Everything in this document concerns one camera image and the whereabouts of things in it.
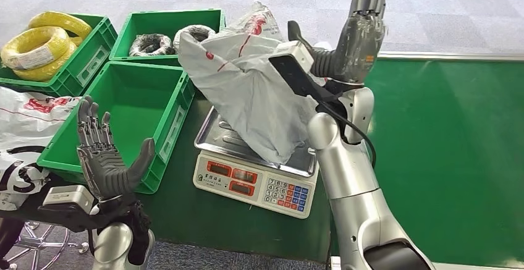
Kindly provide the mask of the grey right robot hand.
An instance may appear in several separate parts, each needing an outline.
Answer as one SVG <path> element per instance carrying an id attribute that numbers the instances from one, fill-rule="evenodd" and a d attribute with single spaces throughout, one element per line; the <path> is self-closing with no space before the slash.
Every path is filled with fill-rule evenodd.
<path id="1" fill-rule="evenodd" d="M 313 47 L 302 36 L 298 23 L 287 23 L 289 41 L 305 45 L 314 59 L 310 73 L 343 83 L 362 84 L 381 48 L 385 25 L 385 0 L 351 0 L 349 16 L 334 50 Z"/>

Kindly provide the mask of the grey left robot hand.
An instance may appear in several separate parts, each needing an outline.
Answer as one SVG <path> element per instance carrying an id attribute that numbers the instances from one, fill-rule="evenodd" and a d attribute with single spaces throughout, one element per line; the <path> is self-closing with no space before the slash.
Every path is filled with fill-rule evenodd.
<path id="1" fill-rule="evenodd" d="M 138 157 L 127 166 L 114 144 L 110 119 L 98 116 L 99 104 L 89 95 L 78 103 L 77 155 L 91 193 L 100 201 L 133 193 L 155 156 L 153 138 L 144 139 Z"/>

